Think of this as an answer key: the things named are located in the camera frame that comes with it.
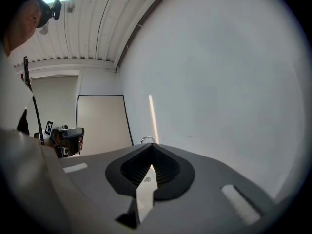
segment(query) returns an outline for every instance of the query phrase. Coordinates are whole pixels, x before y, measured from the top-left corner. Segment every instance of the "white ceiling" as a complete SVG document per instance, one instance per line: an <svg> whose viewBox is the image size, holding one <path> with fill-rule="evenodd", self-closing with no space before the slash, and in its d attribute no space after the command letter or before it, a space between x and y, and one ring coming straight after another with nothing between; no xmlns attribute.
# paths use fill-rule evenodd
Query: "white ceiling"
<svg viewBox="0 0 312 234"><path fill-rule="evenodd" d="M129 37L154 2L155 0L63 2L59 20L49 21L48 34L41 35L36 30L24 45L12 52L10 61L17 71L22 68L24 56L28 56L29 62L35 62L33 64L37 68L54 63L55 59L93 59L104 61L105 67L109 66L114 70Z"/></svg>

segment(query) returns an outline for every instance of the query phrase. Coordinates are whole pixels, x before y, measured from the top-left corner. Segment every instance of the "person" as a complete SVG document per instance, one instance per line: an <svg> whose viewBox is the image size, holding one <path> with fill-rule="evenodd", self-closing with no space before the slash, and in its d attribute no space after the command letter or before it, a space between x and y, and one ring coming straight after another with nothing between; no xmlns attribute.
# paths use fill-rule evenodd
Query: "person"
<svg viewBox="0 0 312 234"><path fill-rule="evenodd" d="M26 43L35 33L36 28L43 27L49 20L49 6L43 0L24 0L6 28L2 44L7 57L17 47ZM27 109L25 109L17 130L29 135ZM45 144L52 146L47 139ZM79 139L79 151L82 150L82 138Z"/></svg>

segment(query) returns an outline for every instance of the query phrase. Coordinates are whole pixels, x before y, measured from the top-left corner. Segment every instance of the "corrugated ceiling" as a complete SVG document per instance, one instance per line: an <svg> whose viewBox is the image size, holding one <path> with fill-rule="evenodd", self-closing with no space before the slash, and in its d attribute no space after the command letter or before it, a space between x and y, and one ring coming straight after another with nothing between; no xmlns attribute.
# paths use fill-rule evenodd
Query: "corrugated ceiling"
<svg viewBox="0 0 312 234"><path fill-rule="evenodd" d="M14 50L11 63L19 66L49 59L114 61L129 25L147 0L75 0L63 2L59 20L50 19L49 32L38 30Z"/></svg>

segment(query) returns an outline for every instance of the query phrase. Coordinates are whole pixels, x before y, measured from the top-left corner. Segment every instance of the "curved white wall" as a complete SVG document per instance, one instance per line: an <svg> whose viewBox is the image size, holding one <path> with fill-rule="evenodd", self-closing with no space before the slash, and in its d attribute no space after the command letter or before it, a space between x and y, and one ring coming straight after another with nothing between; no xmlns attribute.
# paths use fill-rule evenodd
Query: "curved white wall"
<svg viewBox="0 0 312 234"><path fill-rule="evenodd" d="M300 33L277 0L165 0L120 67L134 144L159 141L219 159L272 197L304 134L294 67Z"/></svg>

